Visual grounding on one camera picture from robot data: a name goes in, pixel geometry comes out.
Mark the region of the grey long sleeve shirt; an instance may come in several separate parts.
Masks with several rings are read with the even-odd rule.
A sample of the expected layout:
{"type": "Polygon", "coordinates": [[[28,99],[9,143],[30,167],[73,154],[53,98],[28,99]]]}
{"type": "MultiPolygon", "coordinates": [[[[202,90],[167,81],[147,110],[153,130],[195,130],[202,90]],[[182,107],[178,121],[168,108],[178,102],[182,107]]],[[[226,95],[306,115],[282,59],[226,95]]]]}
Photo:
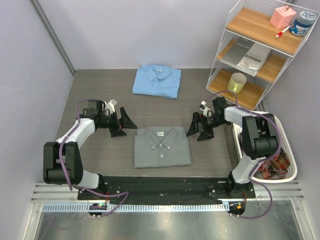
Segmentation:
{"type": "Polygon", "coordinates": [[[189,140],[184,127],[153,126],[136,130],[136,169],[189,166],[191,163],[189,140]]]}

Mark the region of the light blue shirt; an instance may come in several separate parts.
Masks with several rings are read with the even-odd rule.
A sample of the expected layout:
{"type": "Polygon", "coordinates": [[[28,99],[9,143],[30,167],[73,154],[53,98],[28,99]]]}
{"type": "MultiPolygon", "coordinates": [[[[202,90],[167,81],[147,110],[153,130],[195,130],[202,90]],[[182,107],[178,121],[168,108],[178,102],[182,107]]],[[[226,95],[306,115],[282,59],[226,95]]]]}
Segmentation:
{"type": "Polygon", "coordinates": [[[132,93],[177,99],[182,71],[165,65],[143,65],[137,69],[132,93]]]}

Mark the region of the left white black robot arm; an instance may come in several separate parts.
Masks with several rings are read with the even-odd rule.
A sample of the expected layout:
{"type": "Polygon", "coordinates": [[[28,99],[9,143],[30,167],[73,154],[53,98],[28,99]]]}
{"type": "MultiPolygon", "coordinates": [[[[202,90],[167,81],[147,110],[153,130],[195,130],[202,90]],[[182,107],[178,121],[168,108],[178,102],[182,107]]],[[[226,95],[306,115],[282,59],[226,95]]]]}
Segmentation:
{"type": "Polygon", "coordinates": [[[120,116],[117,101],[87,100],[88,106],[76,112],[74,125],[56,141],[46,142],[43,147],[43,180],[46,184],[67,184],[70,189],[89,189],[93,198],[100,200],[107,192],[103,176],[84,170],[80,148],[98,129],[107,129],[111,137],[126,136],[125,129],[136,129],[124,107],[120,116]]]}

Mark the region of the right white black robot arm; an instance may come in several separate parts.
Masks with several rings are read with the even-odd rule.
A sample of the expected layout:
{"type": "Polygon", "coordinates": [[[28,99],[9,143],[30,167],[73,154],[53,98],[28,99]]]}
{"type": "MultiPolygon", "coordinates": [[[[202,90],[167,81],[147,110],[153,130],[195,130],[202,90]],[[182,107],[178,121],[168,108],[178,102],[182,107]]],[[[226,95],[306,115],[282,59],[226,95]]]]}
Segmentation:
{"type": "Polygon", "coordinates": [[[202,101],[201,113],[194,112],[186,136],[199,133],[197,141],[214,138],[214,128],[224,124],[236,124],[242,128],[243,155],[226,181],[226,193],[233,198],[240,197],[249,189],[252,176],[264,161],[276,156],[282,145],[281,134],[273,114],[259,114],[227,104],[224,97],[212,101],[213,109],[202,101]]]}

